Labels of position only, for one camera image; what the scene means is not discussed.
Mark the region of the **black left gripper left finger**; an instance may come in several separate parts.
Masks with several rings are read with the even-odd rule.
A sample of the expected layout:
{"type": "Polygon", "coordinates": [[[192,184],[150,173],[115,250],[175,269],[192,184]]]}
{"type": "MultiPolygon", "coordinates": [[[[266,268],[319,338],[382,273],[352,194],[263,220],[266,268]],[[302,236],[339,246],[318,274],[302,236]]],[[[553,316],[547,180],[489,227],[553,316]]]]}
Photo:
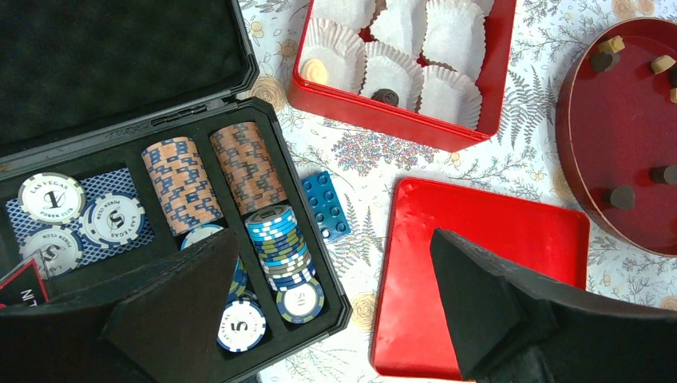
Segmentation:
{"type": "Polygon", "coordinates": [[[237,251],[226,229],[52,302],[2,310],[2,381],[238,381],[238,362],[216,343],[237,251]]]}

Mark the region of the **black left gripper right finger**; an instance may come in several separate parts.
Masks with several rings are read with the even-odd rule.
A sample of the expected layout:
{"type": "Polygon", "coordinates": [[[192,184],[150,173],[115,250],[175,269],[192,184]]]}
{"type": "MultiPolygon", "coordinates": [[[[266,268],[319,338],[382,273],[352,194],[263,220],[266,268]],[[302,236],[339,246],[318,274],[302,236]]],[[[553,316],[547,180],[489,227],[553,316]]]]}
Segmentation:
{"type": "Polygon", "coordinates": [[[673,382],[676,314],[606,298],[452,231],[431,239],[461,376],[478,382],[673,382]]]}

